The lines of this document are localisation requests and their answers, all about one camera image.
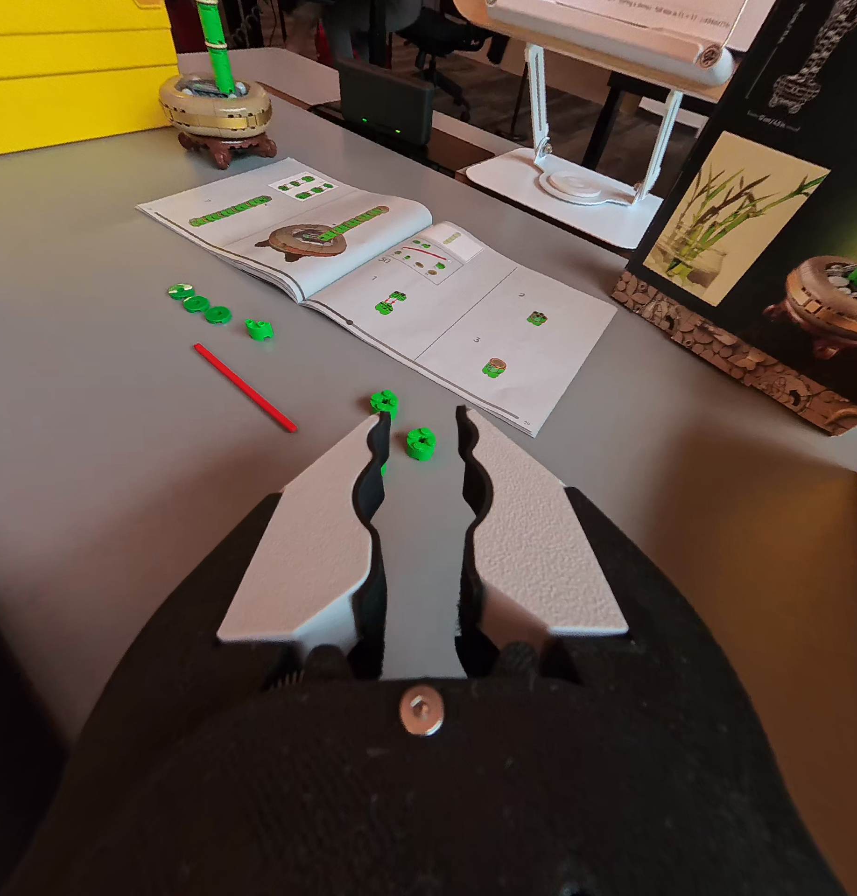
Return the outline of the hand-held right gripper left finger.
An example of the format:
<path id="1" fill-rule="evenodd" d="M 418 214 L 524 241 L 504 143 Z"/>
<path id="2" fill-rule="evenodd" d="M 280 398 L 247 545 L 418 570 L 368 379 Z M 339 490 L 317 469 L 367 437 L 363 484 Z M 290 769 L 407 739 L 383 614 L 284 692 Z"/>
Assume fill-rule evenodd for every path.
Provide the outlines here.
<path id="1" fill-rule="evenodd" d="M 217 631 L 223 644 L 286 643 L 301 659 L 338 647 L 357 678 L 378 678 L 387 590 L 372 518 L 383 502 L 390 414 L 374 414 L 281 492 Z"/>

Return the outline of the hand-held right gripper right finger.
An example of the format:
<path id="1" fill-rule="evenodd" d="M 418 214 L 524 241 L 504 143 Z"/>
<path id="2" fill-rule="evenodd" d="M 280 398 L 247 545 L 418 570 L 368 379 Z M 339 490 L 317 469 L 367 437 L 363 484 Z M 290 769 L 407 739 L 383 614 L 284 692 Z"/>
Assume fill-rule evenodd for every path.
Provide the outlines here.
<path id="1" fill-rule="evenodd" d="M 509 644 L 543 656 L 558 637 L 623 635 L 624 615 L 567 487 L 478 411 L 457 408 L 464 544 L 456 650 L 470 677 Z"/>

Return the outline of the yellow plastic parts bin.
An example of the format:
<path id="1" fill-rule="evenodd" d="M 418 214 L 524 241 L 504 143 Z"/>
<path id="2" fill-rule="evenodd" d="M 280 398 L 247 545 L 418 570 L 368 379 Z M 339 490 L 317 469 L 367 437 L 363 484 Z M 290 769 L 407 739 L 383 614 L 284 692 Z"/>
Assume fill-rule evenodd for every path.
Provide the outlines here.
<path id="1" fill-rule="evenodd" d="M 0 155 L 166 127 L 162 1 L 0 2 Z"/>

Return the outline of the grey desk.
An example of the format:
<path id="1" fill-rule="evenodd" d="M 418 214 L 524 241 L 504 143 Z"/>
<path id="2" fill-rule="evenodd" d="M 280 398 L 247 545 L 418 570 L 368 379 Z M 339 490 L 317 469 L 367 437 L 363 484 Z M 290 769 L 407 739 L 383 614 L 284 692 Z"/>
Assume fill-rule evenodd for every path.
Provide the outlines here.
<path id="1" fill-rule="evenodd" d="M 614 305 L 617 255 L 297 106 L 291 156 L 407 197 L 614 318 L 540 434 L 499 428 L 580 488 L 693 604 L 754 702 L 788 789 L 857 894 L 857 428 L 808 427 Z M 226 173 L 167 129 L 0 156 L 0 630 L 68 741 L 170 592 L 269 492 L 401 398 L 436 458 L 393 448 L 376 517 L 386 673 L 459 673 L 462 498 L 444 388 L 222 263 L 136 206 Z M 167 290 L 188 283 L 232 321 Z M 245 320 L 274 337 L 252 340 Z M 192 346 L 299 431 L 288 433 Z"/>

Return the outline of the thin red toy rod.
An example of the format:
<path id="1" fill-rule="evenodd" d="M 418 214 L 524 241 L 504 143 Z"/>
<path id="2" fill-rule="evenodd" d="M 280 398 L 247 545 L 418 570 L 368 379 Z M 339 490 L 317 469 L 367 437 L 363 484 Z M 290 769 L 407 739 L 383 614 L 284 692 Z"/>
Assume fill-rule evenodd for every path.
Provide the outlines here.
<path id="1" fill-rule="evenodd" d="M 242 377 L 240 377 L 236 372 L 234 372 L 231 368 L 229 368 L 225 363 L 221 361 L 215 354 L 210 352 L 203 344 L 195 343 L 192 346 L 192 349 L 199 354 L 211 367 L 213 367 L 218 373 L 224 376 L 229 382 L 233 384 L 240 392 L 244 394 L 249 400 L 251 400 L 257 407 L 259 407 L 268 417 L 274 420 L 279 426 L 281 426 L 288 433 L 297 433 L 299 428 L 297 425 L 288 419 L 284 414 L 282 414 L 269 400 L 267 400 L 260 392 L 258 392 L 253 386 L 247 383 Z"/>

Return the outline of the building instruction booklet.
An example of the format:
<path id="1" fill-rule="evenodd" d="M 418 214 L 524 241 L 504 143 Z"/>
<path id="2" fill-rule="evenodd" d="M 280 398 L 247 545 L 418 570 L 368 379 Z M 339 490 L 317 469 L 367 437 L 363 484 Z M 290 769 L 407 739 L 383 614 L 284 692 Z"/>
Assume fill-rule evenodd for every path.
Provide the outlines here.
<path id="1" fill-rule="evenodd" d="M 292 158 L 138 209 L 532 436 L 615 315 L 420 203 Z"/>

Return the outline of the toy bamboo stalk in tan pot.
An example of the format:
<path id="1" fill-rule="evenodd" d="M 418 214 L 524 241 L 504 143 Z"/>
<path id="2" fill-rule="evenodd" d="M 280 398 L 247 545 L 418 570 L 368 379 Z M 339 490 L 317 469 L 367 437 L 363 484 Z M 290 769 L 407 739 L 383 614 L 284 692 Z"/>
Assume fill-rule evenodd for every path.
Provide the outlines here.
<path id="1" fill-rule="evenodd" d="M 168 78 L 159 89 L 164 115 L 185 149 L 207 149 L 222 170 L 229 167 L 234 152 L 275 157 L 275 143 L 266 134 L 272 117 L 270 96 L 260 84 L 234 77 L 219 3 L 197 1 L 197 10 L 211 73 Z"/>

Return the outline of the black power box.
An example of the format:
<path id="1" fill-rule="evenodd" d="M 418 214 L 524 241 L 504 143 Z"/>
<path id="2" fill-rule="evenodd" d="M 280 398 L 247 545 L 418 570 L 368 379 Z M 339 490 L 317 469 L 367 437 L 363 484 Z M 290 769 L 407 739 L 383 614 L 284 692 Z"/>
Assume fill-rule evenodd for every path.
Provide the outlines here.
<path id="1" fill-rule="evenodd" d="M 347 124 L 414 147 L 428 146 L 434 112 L 432 83 L 356 59 L 338 60 L 336 70 Z"/>

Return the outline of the black toy set box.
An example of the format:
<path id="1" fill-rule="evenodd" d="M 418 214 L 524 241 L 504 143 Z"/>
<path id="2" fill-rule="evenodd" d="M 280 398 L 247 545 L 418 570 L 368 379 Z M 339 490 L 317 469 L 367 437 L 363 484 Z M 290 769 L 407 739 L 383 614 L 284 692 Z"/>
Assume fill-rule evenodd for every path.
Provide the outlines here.
<path id="1" fill-rule="evenodd" d="M 857 1 L 773 6 L 613 297 L 828 434 L 857 426 Z"/>

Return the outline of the black office chair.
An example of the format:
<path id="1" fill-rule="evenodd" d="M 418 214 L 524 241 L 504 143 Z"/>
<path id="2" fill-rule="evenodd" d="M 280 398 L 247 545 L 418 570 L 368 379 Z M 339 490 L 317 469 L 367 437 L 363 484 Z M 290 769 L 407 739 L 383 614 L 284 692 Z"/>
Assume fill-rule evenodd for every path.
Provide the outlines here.
<path id="1" fill-rule="evenodd" d="M 506 51 L 509 37 L 465 20 L 451 19 L 439 10 L 422 7 L 418 18 L 407 28 L 396 31 L 406 43 L 416 47 L 415 66 L 418 77 L 448 94 L 462 108 L 460 119 L 470 121 L 471 107 L 463 88 L 436 68 L 436 60 L 455 51 L 477 52 L 490 39 L 488 59 L 499 64 Z"/>

